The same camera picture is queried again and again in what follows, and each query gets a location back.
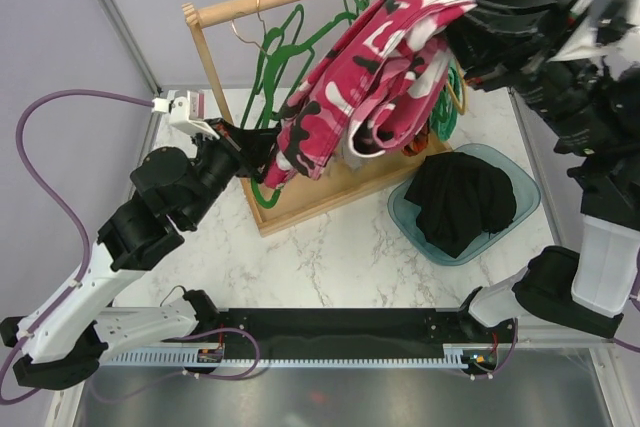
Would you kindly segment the green hanger with black trousers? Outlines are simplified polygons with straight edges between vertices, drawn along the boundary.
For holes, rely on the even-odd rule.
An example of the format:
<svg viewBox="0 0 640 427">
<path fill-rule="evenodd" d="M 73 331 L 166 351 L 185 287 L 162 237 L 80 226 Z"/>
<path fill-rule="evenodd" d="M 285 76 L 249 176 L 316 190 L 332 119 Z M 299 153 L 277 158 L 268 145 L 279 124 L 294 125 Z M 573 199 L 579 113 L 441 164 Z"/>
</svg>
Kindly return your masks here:
<svg viewBox="0 0 640 427">
<path fill-rule="evenodd" d="M 275 91 L 291 57 L 291 54 L 285 53 L 285 49 L 297 44 L 304 20 L 304 7 L 298 3 L 280 26 L 273 27 L 264 34 L 259 46 L 254 83 L 240 121 L 242 128 L 247 126 L 254 101 L 260 95 L 263 96 L 264 104 L 255 128 L 267 128 L 271 122 Z"/>
</svg>

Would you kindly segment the pink camouflage trousers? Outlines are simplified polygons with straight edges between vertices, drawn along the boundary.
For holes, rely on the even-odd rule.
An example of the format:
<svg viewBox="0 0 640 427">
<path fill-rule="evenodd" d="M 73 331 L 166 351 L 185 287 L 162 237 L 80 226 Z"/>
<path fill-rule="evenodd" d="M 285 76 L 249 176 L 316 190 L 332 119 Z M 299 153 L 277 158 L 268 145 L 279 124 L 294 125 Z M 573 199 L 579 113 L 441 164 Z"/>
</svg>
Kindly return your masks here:
<svg viewBox="0 0 640 427">
<path fill-rule="evenodd" d="M 434 108 L 453 54 L 446 28 L 475 0 L 374 0 L 278 112 L 266 187 L 319 179 L 339 147 L 360 158 L 399 151 Z"/>
</svg>

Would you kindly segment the green hanger with pink trousers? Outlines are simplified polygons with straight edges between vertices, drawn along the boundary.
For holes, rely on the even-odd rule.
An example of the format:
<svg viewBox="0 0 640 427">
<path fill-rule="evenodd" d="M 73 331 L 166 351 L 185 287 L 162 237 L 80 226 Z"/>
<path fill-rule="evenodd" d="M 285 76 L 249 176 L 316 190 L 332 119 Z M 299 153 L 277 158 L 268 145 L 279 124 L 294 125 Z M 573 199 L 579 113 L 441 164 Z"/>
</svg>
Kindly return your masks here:
<svg viewBox="0 0 640 427">
<path fill-rule="evenodd" d="M 298 88 L 298 86 L 304 80 L 309 68 L 313 64 L 314 59 L 316 57 L 315 45 L 323 37 L 325 37 L 329 32 L 331 32 L 338 25 L 343 24 L 343 23 L 348 23 L 347 14 L 344 11 L 338 13 L 332 20 L 327 22 L 324 26 L 322 26 L 315 33 L 311 34 L 305 40 L 300 40 L 298 38 L 298 42 L 297 42 L 296 45 L 293 45 L 293 46 L 290 46 L 290 47 L 286 47 L 285 53 L 286 54 L 291 54 L 291 57 L 289 58 L 289 62 L 290 62 L 291 59 L 293 59 L 295 57 L 300 57 L 303 54 L 307 55 L 303 66 L 301 67 L 299 73 L 297 74 L 295 80 L 292 83 L 291 88 L 288 91 L 288 95 L 291 95 L 291 94 L 293 94 L 295 92 L 295 90 Z M 277 114 L 273 109 L 273 118 L 272 118 L 271 121 L 275 121 L 276 118 L 277 118 Z"/>
</svg>

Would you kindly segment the black trousers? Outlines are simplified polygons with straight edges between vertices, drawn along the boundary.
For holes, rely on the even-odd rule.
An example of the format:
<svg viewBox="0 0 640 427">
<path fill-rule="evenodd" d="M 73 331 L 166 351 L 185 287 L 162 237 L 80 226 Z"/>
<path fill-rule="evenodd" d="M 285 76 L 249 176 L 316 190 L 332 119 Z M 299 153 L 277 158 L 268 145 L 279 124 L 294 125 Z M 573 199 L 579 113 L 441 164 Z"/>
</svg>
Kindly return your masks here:
<svg viewBox="0 0 640 427">
<path fill-rule="evenodd" d="M 505 230 L 517 210 L 509 176 L 460 152 L 427 157 L 404 199 L 419 208 L 415 224 L 425 240 L 453 258 L 481 234 Z"/>
</svg>

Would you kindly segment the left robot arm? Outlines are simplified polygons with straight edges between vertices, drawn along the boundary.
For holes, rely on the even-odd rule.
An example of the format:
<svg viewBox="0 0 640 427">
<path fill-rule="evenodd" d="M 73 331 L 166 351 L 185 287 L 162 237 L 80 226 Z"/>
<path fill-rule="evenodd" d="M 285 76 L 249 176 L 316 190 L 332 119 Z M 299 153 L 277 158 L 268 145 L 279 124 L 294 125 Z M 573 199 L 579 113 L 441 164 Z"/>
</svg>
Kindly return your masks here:
<svg viewBox="0 0 640 427">
<path fill-rule="evenodd" d="M 196 155 L 163 147 L 132 172 L 132 198 L 99 229 L 97 243 L 66 285 L 27 317 L 1 323 L 3 343 L 18 353 L 5 371 L 31 391 L 61 391 L 111 359 L 157 342 L 208 341 L 229 329 L 202 290 L 161 307 L 111 307 L 126 287 L 196 231 L 234 177 L 260 182 L 275 155 L 276 127 L 245 130 L 209 119 L 195 134 Z"/>
</svg>

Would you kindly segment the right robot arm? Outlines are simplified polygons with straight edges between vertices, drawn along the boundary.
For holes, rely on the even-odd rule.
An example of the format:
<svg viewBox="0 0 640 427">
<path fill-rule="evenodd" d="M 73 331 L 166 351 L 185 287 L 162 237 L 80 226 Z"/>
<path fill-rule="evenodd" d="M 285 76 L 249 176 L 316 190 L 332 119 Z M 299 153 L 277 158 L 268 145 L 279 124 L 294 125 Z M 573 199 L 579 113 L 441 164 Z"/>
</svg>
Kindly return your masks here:
<svg viewBox="0 0 640 427">
<path fill-rule="evenodd" d="M 579 251 L 546 247 L 515 275 L 471 293 L 457 329 L 480 341 L 523 315 L 610 339 L 638 276 L 639 71 L 607 57 L 639 23 L 630 0 L 475 0 L 445 31 L 467 84 L 518 94 L 556 135 L 581 190 Z"/>
</svg>

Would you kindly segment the yellow hanger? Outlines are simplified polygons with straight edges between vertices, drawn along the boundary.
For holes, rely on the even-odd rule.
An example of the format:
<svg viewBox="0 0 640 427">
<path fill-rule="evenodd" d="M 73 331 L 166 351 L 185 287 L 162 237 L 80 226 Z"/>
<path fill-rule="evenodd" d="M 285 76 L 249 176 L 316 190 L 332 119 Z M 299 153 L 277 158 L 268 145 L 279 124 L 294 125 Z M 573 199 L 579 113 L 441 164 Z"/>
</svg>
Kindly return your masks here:
<svg viewBox="0 0 640 427">
<path fill-rule="evenodd" d="M 454 59 L 454 63 L 455 63 L 455 72 L 456 72 L 456 75 L 458 76 L 457 78 L 460 80 L 462 75 L 460 64 L 455 59 Z M 460 87 L 456 89 L 455 86 L 452 84 L 452 82 L 447 81 L 446 89 L 455 110 L 458 112 L 459 115 L 464 116 L 467 112 L 467 100 L 466 100 L 465 87 L 462 84 L 460 84 Z"/>
</svg>

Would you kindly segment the grey trousers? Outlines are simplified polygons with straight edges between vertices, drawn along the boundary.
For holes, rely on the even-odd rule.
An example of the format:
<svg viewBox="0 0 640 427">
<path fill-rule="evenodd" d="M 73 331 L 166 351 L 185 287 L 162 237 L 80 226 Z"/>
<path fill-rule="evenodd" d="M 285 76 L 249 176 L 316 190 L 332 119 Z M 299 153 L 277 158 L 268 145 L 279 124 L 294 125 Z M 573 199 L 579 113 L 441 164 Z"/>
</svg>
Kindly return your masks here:
<svg viewBox="0 0 640 427">
<path fill-rule="evenodd" d="M 357 171 L 361 169 L 366 160 L 356 156 L 347 146 L 341 144 L 335 151 L 335 155 L 349 170 Z"/>
</svg>

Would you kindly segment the green white tie-dye trousers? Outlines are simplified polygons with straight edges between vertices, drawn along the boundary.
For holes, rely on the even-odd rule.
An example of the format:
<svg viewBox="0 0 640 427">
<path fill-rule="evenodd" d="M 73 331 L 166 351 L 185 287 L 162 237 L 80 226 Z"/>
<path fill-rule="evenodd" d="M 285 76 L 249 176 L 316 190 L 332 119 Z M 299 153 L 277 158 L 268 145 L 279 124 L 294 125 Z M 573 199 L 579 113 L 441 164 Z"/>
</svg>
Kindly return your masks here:
<svg viewBox="0 0 640 427">
<path fill-rule="evenodd" d="M 464 86 L 462 78 L 459 80 L 457 77 L 455 63 L 451 61 L 446 82 L 452 82 L 456 89 L 460 87 L 460 84 Z M 440 141 L 448 141 L 456 128 L 458 116 L 459 114 L 453 106 L 445 83 L 429 118 L 430 130 Z"/>
</svg>

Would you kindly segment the orange patterned trousers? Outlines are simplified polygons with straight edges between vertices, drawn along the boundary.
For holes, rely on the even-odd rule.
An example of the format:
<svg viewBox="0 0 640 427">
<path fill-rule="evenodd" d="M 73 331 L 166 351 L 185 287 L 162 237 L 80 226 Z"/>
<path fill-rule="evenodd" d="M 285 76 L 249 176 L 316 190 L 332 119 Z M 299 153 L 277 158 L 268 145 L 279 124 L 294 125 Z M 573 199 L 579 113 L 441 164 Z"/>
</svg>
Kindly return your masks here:
<svg viewBox="0 0 640 427">
<path fill-rule="evenodd" d="M 430 125 L 426 122 L 415 134 L 413 139 L 402 148 L 402 153 L 407 157 L 414 157 L 423 152 L 429 144 Z"/>
</svg>

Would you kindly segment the wooden clothes rack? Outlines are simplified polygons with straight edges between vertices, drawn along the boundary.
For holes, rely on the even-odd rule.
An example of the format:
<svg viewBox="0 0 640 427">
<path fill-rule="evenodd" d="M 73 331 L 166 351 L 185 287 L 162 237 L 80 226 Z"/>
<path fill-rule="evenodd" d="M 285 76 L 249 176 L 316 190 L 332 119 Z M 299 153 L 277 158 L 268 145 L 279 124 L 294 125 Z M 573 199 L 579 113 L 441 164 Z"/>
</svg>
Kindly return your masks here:
<svg viewBox="0 0 640 427">
<path fill-rule="evenodd" d="M 212 6 L 197 8 L 191 3 L 182 5 L 182 11 L 193 37 L 206 77 L 212 88 L 220 113 L 228 122 L 233 118 L 216 72 L 203 30 L 237 18 L 259 14 L 272 8 L 297 3 L 302 0 L 228 0 Z M 337 161 L 320 180 L 297 177 L 284 188 L 276 206 L 261 205 L 258 195 L 267 190 L 253 188 L 248 180 L 242 180 L 247 202 L 262 236 L 268 236 L 332 209 L 358 200 L 407 179 L 428 155 L 447 152 L 451 147 L 430 134 L 427 148 L 415 157 L 394 153 L 365 164 L 357 171 L 349 170 Z"/>
</svg>

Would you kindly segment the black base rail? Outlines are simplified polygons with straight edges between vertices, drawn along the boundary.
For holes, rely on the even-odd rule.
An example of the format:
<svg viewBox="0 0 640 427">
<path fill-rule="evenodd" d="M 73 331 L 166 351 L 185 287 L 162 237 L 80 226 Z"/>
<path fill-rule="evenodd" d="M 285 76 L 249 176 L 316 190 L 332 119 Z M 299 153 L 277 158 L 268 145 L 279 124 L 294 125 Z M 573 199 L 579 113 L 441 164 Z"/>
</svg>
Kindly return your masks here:
<svg viewBox="0 0 640 427">
<path fill-rule="evenodd" d="M 248 377 L 268 368 L 454 368 L 472 357 L 455 348 L 513 344 L 517 323 L 485 327 L 465 310 L 432 308 L 230 309 L 165 346 L 191 348 L 176 364 L 195 374 L 218 367 Z"/>
</svg>

